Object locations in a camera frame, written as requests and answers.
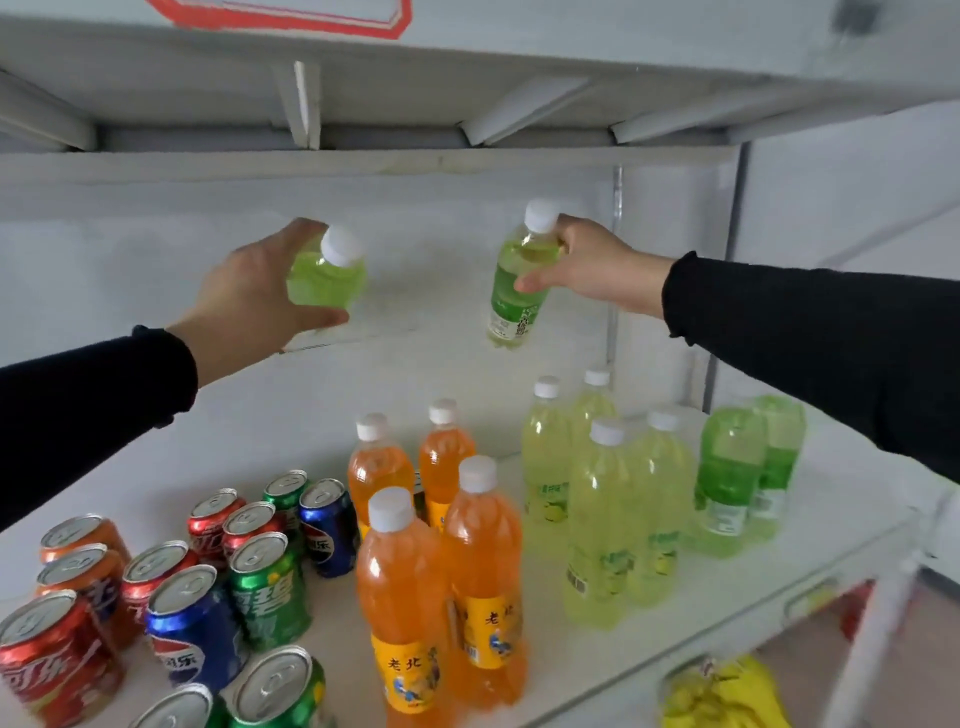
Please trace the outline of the person's left hand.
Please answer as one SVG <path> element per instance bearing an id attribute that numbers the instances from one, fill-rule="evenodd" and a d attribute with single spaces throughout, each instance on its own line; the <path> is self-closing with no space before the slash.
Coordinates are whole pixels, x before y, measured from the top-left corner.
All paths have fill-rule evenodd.
<path id="1" fill-rule="evenodd" d="M 166 326 L 194 359 L 203 388 L 280 353 L 297 335 L 286 278 L 296 254 L 327 225 L 296 218 L 234 249 L 203 279 L 194 304 Z"/>

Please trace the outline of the person's right hand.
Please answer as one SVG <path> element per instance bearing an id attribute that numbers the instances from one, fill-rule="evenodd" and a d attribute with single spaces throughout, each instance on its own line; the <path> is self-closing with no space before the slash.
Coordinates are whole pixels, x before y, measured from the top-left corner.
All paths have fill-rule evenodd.
<path id="1" fill-rule="evenodd" d="M 676 259 L 631 248 L 594 221 L 560 214 L 556 234 L 569 261 L 568 289 L 619 309 L 663 320 L 663 292 Z"/>

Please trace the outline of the green soda can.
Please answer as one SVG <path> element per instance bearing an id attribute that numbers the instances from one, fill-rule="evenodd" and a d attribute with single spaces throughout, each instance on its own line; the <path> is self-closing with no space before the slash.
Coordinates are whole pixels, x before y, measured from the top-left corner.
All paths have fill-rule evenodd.
<path id="1" fill-rule="evenodd" d="M 180 685 L 157 700 L 127 728 L 230 728 L 231 716 L 222 696 L 205 685 Z"/>
<path id="2" fill-rule="evenodd" d="M 229 558 L 229 588 L 255 652 L 293 644 L 312 624 L 301 563 L 286 535 L 264 532 Z"/>
<path id="3" fill-rule="evenodd" d="M 270 480 L 262 491 L 262 501 L 274 507 L 283 522 L 283 531 L 290 539 L 299 533 L 300 498 L 308 485 L 307 472 L 295 468 Z"/>
<path id="4" fill-rule="evenodd" d="M 338 728 L 322 665 L 290 644 L 258 658 L 227 702 L 229 728 Z"/>

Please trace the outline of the red packet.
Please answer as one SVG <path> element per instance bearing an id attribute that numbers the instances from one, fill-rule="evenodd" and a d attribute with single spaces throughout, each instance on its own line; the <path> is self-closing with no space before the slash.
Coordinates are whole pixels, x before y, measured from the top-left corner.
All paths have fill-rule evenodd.
<path id="1" fill-rule="evenodd" d="M 875 579 L 866 580 L 841 598 L 838 627 L 849 644 L 852 644 L 858 636 L 859 627 L 875 586 Z"/>

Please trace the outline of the red-bordered white sign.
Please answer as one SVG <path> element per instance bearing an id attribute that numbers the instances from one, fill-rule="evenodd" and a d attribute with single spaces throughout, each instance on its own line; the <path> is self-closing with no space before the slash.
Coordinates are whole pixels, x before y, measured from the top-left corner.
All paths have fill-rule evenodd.
<path id="1" fill-rule="evenodd" d="M 324 34 L 396 41 L 412 0 L 146 0 L 174 26 L 202 31 Z"/>

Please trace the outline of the yellow snack packet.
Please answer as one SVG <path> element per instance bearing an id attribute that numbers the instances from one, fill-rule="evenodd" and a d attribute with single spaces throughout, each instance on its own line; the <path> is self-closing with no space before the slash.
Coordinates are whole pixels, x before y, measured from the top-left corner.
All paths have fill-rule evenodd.
<path id="1" fill-rule="evenodd" d="M 666 682 L 658 728 L 793 728 L 770 668 L 751 654 L 681 669 Z"/>

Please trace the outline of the red soda can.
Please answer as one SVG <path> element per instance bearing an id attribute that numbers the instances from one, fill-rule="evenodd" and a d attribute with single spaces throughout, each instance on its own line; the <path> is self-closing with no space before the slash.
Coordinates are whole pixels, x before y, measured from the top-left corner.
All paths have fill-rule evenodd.
<path id="1" fill-rule="evenodd" d="M 126 668 L 90 602 L 59 588 L 0 619 L 0 679 L 42 728 L 76 728 L 106 709 Z"/>
<path id="2" fill-rule="evenodd" d="M 185 540 L 158 543 L 126 565 L 121 581 L 121 598 L 126 612 L 143 632 L 148 602 L 161 583 L 172 575 L 200 564 L 197 552 Z"/>
<path id="3" fill-rule="evenodd" d="M 227 568 L 223 548 L 224 524 L 246 504 L 246 499 L 238 491 L 225 488 L 214 491 L 192 508 L 186 521 L 188 541 L 201 563 L 220 572 Z"/>
<path id="4" fill-rule="evenodd" d="M 285 516 L 269 501 L 256 501 L 242 506 L 222 525 L 224 559 L 229 561 L 248 540 L 262 533 L 284 533 L 285 527 Z"/>

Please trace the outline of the person's left forearm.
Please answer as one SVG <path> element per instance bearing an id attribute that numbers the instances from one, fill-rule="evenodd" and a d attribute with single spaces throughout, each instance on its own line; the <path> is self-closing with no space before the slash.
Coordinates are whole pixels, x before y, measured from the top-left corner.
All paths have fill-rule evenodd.
<path id="1" fill-rule="evenodd" d="M 0 532 L 47 504 L 199 392 L 186 344 L 161 328 L 0 368 Z"/>

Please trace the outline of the pale yellow soda bottle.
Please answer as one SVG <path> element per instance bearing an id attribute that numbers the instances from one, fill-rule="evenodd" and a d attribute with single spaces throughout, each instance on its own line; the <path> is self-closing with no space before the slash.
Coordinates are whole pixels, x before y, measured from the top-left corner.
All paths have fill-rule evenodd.
<path id="1" fill-rule="evenodd" d="M 590 367 L 583 374 L 582 388 L 569 409 L 571 447 L 575 454 L 591 442 L 594 419 L 618 417 L 612 374 L 607 366 Z"/>
<path id="2" fill-rule="evenodd" d="M 533 551 L 559 555 L 569 518 L 570 418 L 557 376 L 538 377 L 533 394 L 521 432 L 524 538 Z"/>
<path id="3" fill-rule="evenodd" d="M 635 605 L 651 608 L 673 591 L 693 511 L 697 467 L 681 436 L 679 416 L 650 410 L 645 427 L 628 445 L 627 464 L 637 513 L 627 592 Z"/>
<path id="4" fill-rule="evenodd" d="M 594 418 L 569 475 L 563 604 L 573 623 L 601 630 L 622 619 L 640 515 L 626 434 L 621 418 Z"/>

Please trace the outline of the green soda bottle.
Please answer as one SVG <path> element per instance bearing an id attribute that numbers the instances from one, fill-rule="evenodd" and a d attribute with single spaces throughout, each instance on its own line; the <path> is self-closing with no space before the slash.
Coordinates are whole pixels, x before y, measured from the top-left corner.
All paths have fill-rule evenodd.
<path id="1" fill-rule="evenodd" d="M 717 559 L 738 555 L 766 459 L 767 425 L 756 399 L 741 395 L 706 419 L 694 490 L 693 543 Z"/>
<path id="2" fill-rule="evenodd" d="M 753 410 L 766 424 L 765 459 L 750 504 L 746 538 L 749 543 L 776 537 L 786 518 L 788 489 L 807 435 L 805 406 L 784 394 L 761 394 Z"/>
<path id="3" fill-rule="evenodd" d="M 295 305 L 346 310 L 359 297 L 366 277 L 363 242 L 349 227 L 332 224 L 295 255 L 286 289 Z"/>
<path id="4" fill-rule="evenodd" d="M 556 234 L 560 210 L 548 199 L 530 200 L 522 223 L 502 243 L 490 295 L 486 335 L 493 346 L 515 349 L 526 341 L 546 300 L 546 289 L 525 294 L 518 278 L 556 263 L 562 243 Z"/>

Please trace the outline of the white metal shelf unit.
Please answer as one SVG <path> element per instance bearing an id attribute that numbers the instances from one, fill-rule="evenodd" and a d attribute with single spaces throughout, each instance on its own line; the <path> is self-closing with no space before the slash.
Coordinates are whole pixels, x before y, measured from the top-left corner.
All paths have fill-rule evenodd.
<path id="1" fill-rule="evenodd" d="M 303 216 L 366 241 L 338 332 L 214 384 L 0 532 L 0 616 L 38 540 L 101 512 L 130 549 L 221 487 L 344 478 L 354 420 L 410 452 L 451 397 L 522 500 L 540 375 L 614 368 L 622 415 L 762 387 L 640 316 L 555 291 L 494 347 L 501 238 L 533 198 L 633 245 L 847 271 L 960 274 L 960 2 L 412 0 L 397 40 L 189 30 L 146 0 L 0 0 L 0 365 L 178 318 L 211 266 Z"/>

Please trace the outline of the orange soda can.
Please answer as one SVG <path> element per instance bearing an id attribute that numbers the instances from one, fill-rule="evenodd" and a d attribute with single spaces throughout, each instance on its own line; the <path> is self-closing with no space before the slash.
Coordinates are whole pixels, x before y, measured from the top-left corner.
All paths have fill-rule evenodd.
<path id="1" fill-rule="evenodd" d="M 106 543 L 93 542 L 66 551 L 42 566 L 35 578 L 37 596 L 70 589 L 84 598 L 114 648 L 128 650 L 142 635 L 122 594 L 124 565 Z"/>
<path id="2" fill-rule="evenodd" d="M 132 555 L 116 523 L 98 514 L 71 516 L 47 530 L 39 542 L 39 560 L 47 564 L 66 552 L 98 543 L 116 552 L 123 566 L 131 562 Z"/>

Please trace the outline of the orange soda bottle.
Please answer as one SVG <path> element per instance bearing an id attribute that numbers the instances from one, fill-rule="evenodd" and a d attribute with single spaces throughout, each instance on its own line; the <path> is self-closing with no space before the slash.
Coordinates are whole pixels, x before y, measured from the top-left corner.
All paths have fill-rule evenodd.
<path id="1" fill-rule="evenodd" d="M 418 471 L 429 524 L 444 532 L 450 504 L 459 492 L 459 467 L 477 454 L 473 436 L 465 429 L 452 397 L 433 401 L 428 408 L 431 430 L 418 453 Z"/>
<path id="2" fill-rule="evenodd" d="M 369 502 L 389 487 L 406 489 L 413 496 L 415 469 L 403 448 L 392 439 L 388 418 L 373 412 L 356 421 L 358 443 L 347 464 L 347 486 L 361 539 L 370 530 Z"/>
<path id="3" fill-rule="evenodd" d="M 475 712 L 513 705 L 528 672 L 522 518 L 499 488 L 493 458 L 474 455 L 460 464 L 441 540 L 452 595 L 455 694 Z"/>
<path id="4" fill-rule="evenodd" d="M 454 728 L 450 584 L 441 538 L 402 487 L 375 493 L 356 565 L 387 728 Z"/>

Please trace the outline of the person's right forearm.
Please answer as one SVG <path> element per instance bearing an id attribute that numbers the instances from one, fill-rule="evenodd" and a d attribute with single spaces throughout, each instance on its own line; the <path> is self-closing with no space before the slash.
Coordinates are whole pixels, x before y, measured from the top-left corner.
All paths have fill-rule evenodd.
<path id="1" fill-rule="evenodd" d="M 672 336 L 960 485 L 960 280 L 690 252 L 662 305 Z"/>

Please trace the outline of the blue soda can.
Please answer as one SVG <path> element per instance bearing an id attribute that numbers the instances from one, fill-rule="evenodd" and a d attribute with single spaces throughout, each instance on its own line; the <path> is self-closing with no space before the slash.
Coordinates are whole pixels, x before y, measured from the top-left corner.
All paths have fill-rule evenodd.
<path id="1" fill-rule="evenodd" d="M 145 630 L 174 686 L 220 694 L 241 674 L 251 649 L 227 587 L 210 564 L 165 578 L 148 600 Z"/>
<path id="2" fill-rule="evenodd" d="M 306 557 L 320 578 L 354 570 L 361 535 L 349 490 L 340 480 L 323 478 L 308 485 L 299 497 L 297 516 Z"/>

